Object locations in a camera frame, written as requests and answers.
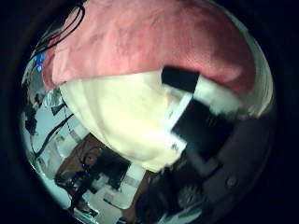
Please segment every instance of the black cable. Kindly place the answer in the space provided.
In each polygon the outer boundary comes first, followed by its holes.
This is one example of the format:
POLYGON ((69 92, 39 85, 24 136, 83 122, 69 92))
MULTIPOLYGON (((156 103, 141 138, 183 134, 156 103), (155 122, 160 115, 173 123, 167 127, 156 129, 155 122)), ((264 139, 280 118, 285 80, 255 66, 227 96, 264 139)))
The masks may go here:
POLYGON ((63 127, 63 126, 67 123, 67 121, 68 121, 69 119, 71 119, 73 116, 74 116, 74 114, 71 114, 70 116, 68 116, 68 117, 67 117, 66 119, 64 119, 60 124, 58 124, 55 128, 53 128, 52 131, 50 131, 50 132, 48 133, 48 135, 47 135, 47 137, 46 137, 46 139, 45 139, 45 141, 44 141, 44 143, 43 143, 41 149, 36 153, 36 159, 37 159, 38 157, 40 157, 40 155, 44 152, 44 150, 45 150, 45 148, 46 148, 46 146, 47 146, 47 144, 48 144, 50 138, 53 136, 53 134, 54 134, 59 128, 63 127))
POLYGON ((70 28, 70 27, 75 23, 75 21, 77 20, 78 15, 80 14, 80 11, 81 11, 81 9, 78 8, 78 12, 77 12, 76 17, 72 20, 72 22, 71 22, 69 25, 67 25, 67 26, 64 28, 64 30, 62 30, 61 32, 57 32, 57 34, 51 35, 50 37, 47 37, 47 38, 45 38, 44 40, 42 40, 42 42, 38 43, 38 44, 37 44, 37 48, 36 48, 36 50, 38 50, 38 45, 39 45, 39 46, 42 46, 42 45, 44 45, 44 44, 47 44, 47 43, 49 43, 52 39, 55 39, 56 37, 62 35, 65 31, 67 31, 68 28, 70 28))
POLYGON ((73 32, 75 32, 77 30, 77 28, 81 25, 81 23, 83 21, 83 18, 85 17, 85 7, 81 6, 81 5, 78 5, 77 7, 79 7, 79 11, 82 12, 82 15, 81 15, 80 20, 78 21, 78 24, 67 35, 65 35, 63 38, 61 38, 60 40, 58 40, 54 44, 51 44, 51 45, 45 47, 44 49, 41 49, 41 50, 35 52, 35 54, 29 59, 28 62, 30 62, 31 60, 33 60, 34 57, 36 57, 38 54, 40 54, 40 53, 42 53, 42 52, 44 52, 44 51, 46 51, 48 49, 51 49, 51 48, 57 46, 59 43, 61 43, 62 41, 64 41, 67 37, 69 37, 73 32))
MULTIPOLYGON (((65 111, 65 107, 64 107, 64 118, 66 119, 66 111, 65 111)), ((68 128, 68 131, 71 132, 71 129, 69 128, 69 124, 68 124, 68 121, 66 122, 67 124, 67 128, 68 128)))

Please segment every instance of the pink towel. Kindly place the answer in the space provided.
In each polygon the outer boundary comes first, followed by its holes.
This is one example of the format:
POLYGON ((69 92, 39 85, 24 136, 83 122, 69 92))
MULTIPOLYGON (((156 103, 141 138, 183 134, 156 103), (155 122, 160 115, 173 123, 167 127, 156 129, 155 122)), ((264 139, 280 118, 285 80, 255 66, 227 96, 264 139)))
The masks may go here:
POLYGON ((199 71, 236 92, 252 88, 254 61, 245 39, 207 1, 90 0, 84 6, 79 28, 46 53, 46 91, 73 79, 129 75, 165 65, 199 71))

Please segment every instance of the black strap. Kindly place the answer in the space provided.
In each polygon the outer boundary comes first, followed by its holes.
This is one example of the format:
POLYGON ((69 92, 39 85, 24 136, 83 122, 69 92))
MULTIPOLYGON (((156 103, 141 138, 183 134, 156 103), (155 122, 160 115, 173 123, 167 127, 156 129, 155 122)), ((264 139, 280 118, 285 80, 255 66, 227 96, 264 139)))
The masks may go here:
POLYGON ((162 83, 171 87, 194 93, 198 72, 188 71, 175 67, 165 67, 162 72, 162 83))

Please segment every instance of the wire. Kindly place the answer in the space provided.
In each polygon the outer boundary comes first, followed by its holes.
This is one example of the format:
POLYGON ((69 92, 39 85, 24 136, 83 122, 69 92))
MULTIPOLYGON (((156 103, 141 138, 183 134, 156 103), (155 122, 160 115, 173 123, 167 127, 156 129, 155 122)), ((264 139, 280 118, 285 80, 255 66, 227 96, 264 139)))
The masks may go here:
POLYGON ((34 143, 33 143, 33 139, 32 139, 32 135, 31 134, 30 134, 30 146, 31 146, 31 149, 34 152, 34 154, 36 154, 36 150, 34 148, 34 143))
POLYGON ((37 52, 35 52, 35 54, 33 56, 31 56, 31 58, 29 59, 28 62, 30 62, 31 60, 34 59, 35 56, 37 56, 38 54, 48 50, 48 49, 51 49, 55 46, 57 46, 59 43, 61 43, 62 41, 64 41, 67 37, 69 37, 74 31, 77 30, 77 28, 81 25, 84 17, 85 17, 85 7, 82 6, 82 5, 77 5, 77 7, 79 8, 79 11, 82 12, 82 15, 81 15, 81 18, 80 20, 78 21, 78 23, 76 24, 76 26, 69 32, 67 33, 63 38, 61 38, 60 40, 58 40, 57 42, 55 42, 54 44, 51 44, 47 47, 45 47, 44 49, 41 49, 41 50, 38 50, 37 52))
POLYGON ((56 127, 54 127, 54 128, 52 129, 52 131, 50 131, 50 132, 48 133, 48 135, 47 135, 47 137, 46 137, 46 139, 45 139, 45 141, 44 141, 44 143, 43 143, 41 149, 36 153, 36 159, 37 159, 38 157, 40 157, 40 155, 44 152, 44 150, 45 150, 45 148, 46 148, 48 142, 50 141, 50 138, 55 134, 55 132, 56 132, 59 128, 64 127, 64 125, 67 123, 67 121, 68 121, 69 119, 71 119, 73 116, 74 116, 74 114, 71 114, 70 116, 68 116, 68 117, 67 117, 66 119, 64 119, 60 124, 58 124, 56 127))
MULTIPOLYGON (((66 118, 66 109, 65 109, 65 107, 64 107, 64 116, 66 118)), ((68 121, 66 122, 66 124, 67 124, 68 131, 71 132, 71 129, 69 128, 68 121)))
POLYGON ((70 28, 70 27, 75 23, 75 21, 77 20, 78 15, 80 14, 80 11, 81 11, 81 9, 78 7, 78 12, 77 12, 76 17, 72 20, 72 22, 71 22, 69 25, 67 25, 67 26, 64 28, 64 30, 62 30, 60 33, 57 32, 58 34, 54 34, 54 35, 51 35, 50 37, 45 38, 42 42, 38 43, 38 45, 44 45, 44 44, 47 44, 47 43, 49 43, 52 39, 55 39, 56 37, 62 35, 65 31, 67 31, 68 28, 70 28))

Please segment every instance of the fabric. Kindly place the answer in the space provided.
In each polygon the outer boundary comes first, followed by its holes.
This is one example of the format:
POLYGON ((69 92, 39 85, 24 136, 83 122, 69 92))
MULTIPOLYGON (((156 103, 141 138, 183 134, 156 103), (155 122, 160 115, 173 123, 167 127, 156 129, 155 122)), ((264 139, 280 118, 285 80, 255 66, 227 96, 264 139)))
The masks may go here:
POLYGON ((60 87, 68 108, 101 142, 152 172, 180 154, 165 141, 162 117, 180 100, 161 85, 161 71, 76 79, 60 87))
POLYGON ((206 1, 90 0, 84 6, 79 28, 46 54, 46 91, 78 78, 156 71, 165 65, 199 71, 233 91, 252 87, 254 61, 244 37, 206 1))
MULTIPOLYGON (((250 46, 257 77, 249 93, 232 93, 226 89, 227 100, 233 100, 230 94, 241 100, 245 114, 239 114, 240 118, 259 117, 269 108, 273 96, 271 72, 261 48, 248 30, 231 17, 250 46)), ((167 109, 178 105, 184 95, 182 91, 163 87, 161 72, 76 79, 61 86, 62 96, 76 117, 103 143, 131 162, 158 172, 179 158, 166 143, 168 136, 163 119, 167 109)), ((206 100, 206 104, 215 101, 208 99, 219 101, 225 88, 208 79, 206 84, 198 86, 196 94, 200 100, 206 100)), ((210 106, 216 111, 232 109, 222 101, 210 106)))

